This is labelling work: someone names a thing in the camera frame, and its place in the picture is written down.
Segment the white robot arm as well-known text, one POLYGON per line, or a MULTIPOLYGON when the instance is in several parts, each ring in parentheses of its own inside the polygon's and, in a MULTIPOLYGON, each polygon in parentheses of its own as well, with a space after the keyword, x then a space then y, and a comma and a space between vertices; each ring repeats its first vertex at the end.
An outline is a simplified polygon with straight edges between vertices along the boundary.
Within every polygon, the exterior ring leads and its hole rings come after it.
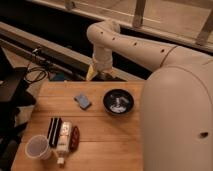
POLYGON ((87 28, 93 64, 112 69, 114 52, 150 70, 140 102, 144 171, 213 171, 213 56, 120 33, 114 21, 87 28))

